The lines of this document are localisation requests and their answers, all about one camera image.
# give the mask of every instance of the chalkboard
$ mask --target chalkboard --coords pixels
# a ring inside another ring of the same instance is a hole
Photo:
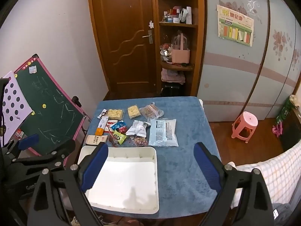
[[[15,77],[33,110],[20,129],[27,136],[37,133],[40,139],[32,148],[45,155],[65,141],[75,139],[85,115],[60,88],[37,54],[15,71]]]

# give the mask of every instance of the wooden door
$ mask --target wooden door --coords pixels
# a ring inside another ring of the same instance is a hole
[[[152,0],[92,0],[103,63],[112,92],[155,92]],[[150,43],[149,30],[152,33]]]

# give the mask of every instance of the blue towel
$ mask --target blue towel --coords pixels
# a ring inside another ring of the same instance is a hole
[[[134,120],[146,121],[141,115],[129,119],[127,108],[139,108],[155,102],[164,111],[162,118],[177,119],[176,131],[179,147],[155,147],[158,163],[159,211],[155,214],[129,214],[94,208],[97,211],[135,218],[176,218],[209,210],[216,191],[211,189],[193,155],[195,143],[202,142],[212,155],[219,152],[209,123],[196,97],[141,98],[110,100],[99,103],[88,129],[94,135],[103,109],[122,109],[123,120],[130,127]],[[135,147],[127,139],[122,147]]]

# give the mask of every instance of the pink frame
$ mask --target pink frame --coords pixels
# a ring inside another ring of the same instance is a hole
[[[81,121],[80,124],[79,124],[79,127],[77,128],[77,130],[76,130],[76,132],[75,132],[75,134],[74,134],[73,140],[75,140],[76,137],[77,137],[77,135],[78,135],[78,133],[79,133],[80,130],[81,130],[81,127],[82,127],[82,125],[83,125],[83,123],[84,123],[86,117],[88,117],[88,116],[87,116],[86,113],[82,110],[82,108],[78,107],[75,103],[72,102],[71,98],[66,94],[66,92],[61,88],[61,86],[56,82],[56,80],[53,78],[53,76],[52,76],[52,75],[50,74],[50,72],[47,70],[46,66],[42,63],[42,61],[40,60],[40,58],[36,58],[36,59],[34,60],[34,57],[33,57],[33,56],[30,57],[30,58],[29,58],[28,60],[26,60],[20,67],[18,67],[18,68],[14,71],[14,73],[16,74],[16,73],[17,73],[19,70],[21,70],[25,65],[27,65],[27,63],[28,63],[29,61],[31,61],[31,60],[33,60],[33,61],[37,60],[37,61],[40,63],[40,65],[41,65],[42,68],[45,70],[45,72],[46,72],[47,75],[50,77],[50,79],[53,81],[53,83],[56,85],[56,87],[62,92],[62,94],[64,94],[64,96],[70,101],[70,103],[72,103],[73,106],[74,106],[81,114],[84,115],[83,118],[82,118],[82,121]],[[30,150],[33,154],[35,154],[35,155],[37,155],[37,156],[41,156],[41,155],[40,155],[37,151],[35,151],[33,148],[28,148],[28,150]],[[68,157],[66,157],[65,160],[64,160],[64,166],[65,166],[66,163],[67,163]]]

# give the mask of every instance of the door handle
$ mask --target door handle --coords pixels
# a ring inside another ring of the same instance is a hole
[[[151,30],[148,30],[148,35],[144,35],[142,38],[148,37],[150,44],[153,44],[153,33]]]

